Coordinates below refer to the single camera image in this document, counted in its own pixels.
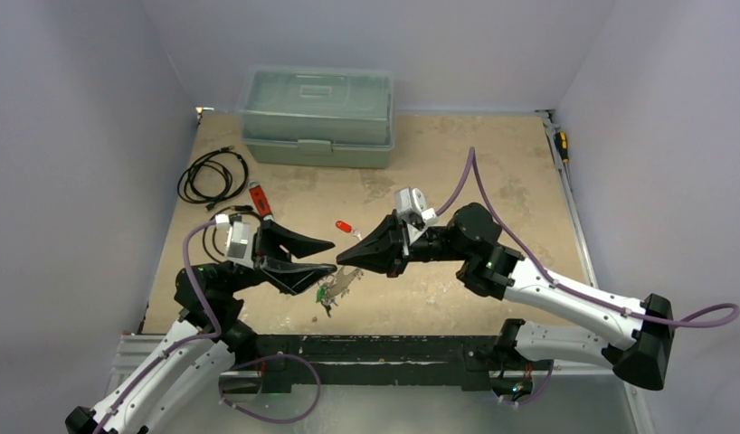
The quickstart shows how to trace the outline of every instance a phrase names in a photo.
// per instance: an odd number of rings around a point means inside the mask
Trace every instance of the white wall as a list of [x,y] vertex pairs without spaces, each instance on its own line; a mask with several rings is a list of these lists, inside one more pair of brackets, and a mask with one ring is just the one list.
[[[559,107],[603,288],[740,304],[740,0],[621,0]],[[679,330],[660,433],[740,432],[740,318]]]
[[397,108],[561,100],[614,0],[144,0],[196,105],[233,109],[256,63],[394,72]]
[[193,111],[140,2],[0,1],[0,433],[102,397]]

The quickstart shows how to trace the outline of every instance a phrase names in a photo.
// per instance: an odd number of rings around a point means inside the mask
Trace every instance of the black cable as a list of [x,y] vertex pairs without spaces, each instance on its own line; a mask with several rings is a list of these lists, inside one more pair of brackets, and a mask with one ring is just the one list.
[[[234,213],[229,214],[230,220],[232,221],[234,220],[235,217],[242,217],[243,215],[251,215],[258,220],[258,223],[263,222],[263,219],[260,217],[260,215],[258,215],[258,213],[253,211],[252,206],[250,205],[232,205],[232,206],[223,207],[219,212],[213,214],[213,217],[211,217],[209,220],[212,220],[215,218],[216,215],[224,213],[229,210],[234,211]],[[219,264],[223,262],[224,254],[221,251],[221,249],[218,248],[218,244],[215,242],[215,234],[217,233],[217,230],[216,230],[216,227],[213,226],[213,230],[210,233],[210,237],[211,237],[210,244],[213,246],[213,250],[215,250],[216,253],[221,255],[221,259],[218,259],[216,256],[214,256],[212,252],[210,251],[210,249],[208,249],[208,246],[207,246],[208,242],[207,242],[207,237],[206,237],[208,229],[209,228],[205,228],[203,230],[203,237],[202,237],[203,250],[208,258],[212,259],[213,262],[215,262],[216,264]]]
[[[220,149],[208,152],[207,154],[200,156],[199,158],[194,160],[194,162],[189,165],[189,168],[184,170],[184,172],[181,174],[181,177],[178,178],[178,185],[176,186],[178,197],[180,197],[182,201],[187,203],[193,203],[197,205],[203,204],[205,205],[207,211],[210,211],[215,207],[216,204],[223,201],[228,201],[229,199],[232,199],[233,197],[236,197],[237,195],[242,193],[245,190],[245,187],[247,187],[248,173],[250,172],[250,170],[248,169],[248,164],[242,157],[242,155],[232,151],[232,149],[233,146],[225,146]],[[242,179],[242,183],[234,191],[232,191],[232,187],[234,186],[234,177],[232,175],[232,172],[225,165],[222,165],[221,163],[213,160],[214,157],[222,154],[230,154],[237,158],[237,161],[240,162],[240,164],[242,165],[242,170],[245,173],[244,178]],[[215,195],[205,194],[200,192],[194,185],[197,174],[199,174],[203,167],[214,170],[221,176],[221,178],[223,178],[223,190],[220,193]]]

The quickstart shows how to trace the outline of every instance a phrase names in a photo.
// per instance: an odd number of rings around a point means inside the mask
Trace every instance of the plastic box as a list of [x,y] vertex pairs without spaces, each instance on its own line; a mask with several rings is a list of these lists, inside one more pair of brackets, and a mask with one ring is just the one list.
[[259,163],[384,168],[393,93],[385,71],[256,67],[237,106],[242,142]]

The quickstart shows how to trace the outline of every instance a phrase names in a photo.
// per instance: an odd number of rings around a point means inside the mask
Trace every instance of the wooden table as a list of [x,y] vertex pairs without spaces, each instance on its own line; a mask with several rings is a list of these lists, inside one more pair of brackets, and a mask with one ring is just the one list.
[[[334,262],[356,239],[336,228],[343,220],[369,233],[394,208],[394,191],[418,187],[438,207],[460,179],[469,146],[477,149],[489,197],[506,223],[554,271],[581,281],[583,271],[564,195],[546,135],[537,117],[400,116],[396,147],[384,170],[259,165],[241,143],[237,118],[210,115],[197,132],[192,158],[222,146],[235,146],[247,158],[251,179],[261,183],[274,216],[283,226],[331,240],[336,248],[308,262]],[[230,159],[229,167],[237,164]],[[211,192],[221,179],[211,171],[197,183]],[[459,200],[441,218],[445,224],[458,207],[481,202],[473,176]],[[251,203],[247,193],[225,204]],[[164,333],[180,310],[173,301],[176,272],[183,267],[181,241],[211,213],[202,205],[178,202],[155,278],[144,331]],[[507,235],[500,241],[516,247]],[[191,244],[194,264],[208,262],[198,237]],[[328,318],[316,302],[317,289],[285,296],[269,284],[238,293],[241,313],[258,333],[359,335],[489,335],[508,317],[548,324],[564,322],[532,307],[477,297],[455,278],[459,263],[411,263],[396,279],[366,272],[340,298]]]

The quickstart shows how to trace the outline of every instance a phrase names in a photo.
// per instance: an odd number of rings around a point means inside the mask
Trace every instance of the box latch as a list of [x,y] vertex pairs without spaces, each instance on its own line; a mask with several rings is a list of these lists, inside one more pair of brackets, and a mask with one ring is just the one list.
[[299,152],[306,156],[329,156],[333,154],[333,143],[328,140],[300,139],[298,147]]

